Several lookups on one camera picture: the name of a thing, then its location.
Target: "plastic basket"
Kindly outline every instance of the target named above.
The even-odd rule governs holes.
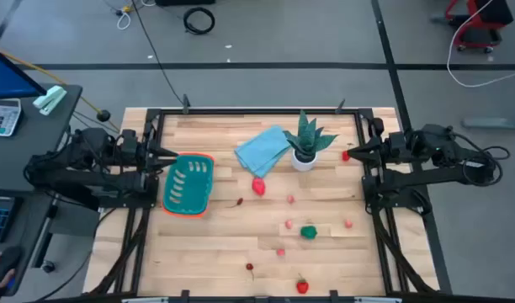
[[[184,218],[200,218],[207,211],[213,189],[215,159],[197,152],[180,153],[167,174],[164,210]]]

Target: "computer mouse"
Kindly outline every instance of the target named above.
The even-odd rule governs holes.
[[[18,246],[8,247],[2,252],[0,256],[0,282],[5,278],[5,274],[9,270],[16,268],[20,257],[22,257],[22,248]]]

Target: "blue towel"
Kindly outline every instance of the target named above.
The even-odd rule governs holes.
[[[243,168],[263,178],[288,148],[282,128],[275,125],[236,148],[235,154]]]

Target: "white cable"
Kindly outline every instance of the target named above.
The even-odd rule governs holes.
[[[459,84],[461,85],[462,87],[464,88],[480,88],[480,87],[483,87],[485,85],[488,85],[488,84],[492,84],[492,83],[495,83],[495,82],[499,82],[499,81],[502,81],[502,80],[505,80],[505,79],[508,79],[508,78],[511,78],[511,77],[515,77],[515,72],[510,74],[510,75],[507,75],[507,76],[504,76],[504,77],[500,77],[500,78],[497,78],[497,79],[493,79],[493,80],[490,80],[488,82],[483,82],[483,83],[480,83],[480,84],[465,84],[463,82],[461,82],[460,80],[458,80],[458,78],[456,76],[454,76],[454,74],[452,73],[452,71],[450,71],[450,58],[452,56],[452,47],[454,46],[454,41],[456,39],[456,35],[458,35],[459,31],[466,25],[469,23],[469,21],[471,21],[474,17],[476,17],[476,15],[478,15],[482,9],[486,8],[488,5],[490,5],[491,3],[493,2],[493,0],[490,0],[488,3],[486,3],[486,5],[484,5],[483,7],[481,7],[476,13],[474,13],[472,16],[470,16],[467,20],[465,20],[465,22],[463,22],[463,24],[461,24],[459,27],[458,27],[458,30],[456,30],[456,32],[454,33],[454,36],[452,37],[452,41],[450,41],[450,47],[449,47],[449,58],[448,60],[446,61],[446,69],[449,71],[449,74],[450,76]]]
[[[132,19],[130,18],[129,14],[127,14],[125,12],[121,12],[121,13],[122,13],[122,15],[121,15],[121,17],[119,17],[119,20],[117,21],[117,29],[125,30],[125,29],[127,29],[130,26],[130,21],[132,21]],[[127,23],[124,27],[121,27],[121,21],[125,17],[129,19],[129,23]]]
[[[143,4],[143,6],[155,6],[155,5],[157,5],[154,1],[153,1],[153,4],[146,4],[146,0],[141,0],[141,4]]]

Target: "succulent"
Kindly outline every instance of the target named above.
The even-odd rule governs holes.
[[[284,130],[288,143],[295,149],[295,155],[301,162],[311,162],[318,151],[324,150],[337,137],[337,135],[321,135],[323,128],[316,129],[316,119],[308,123],[304,110],[300,111],[299,133],[297,136]]]

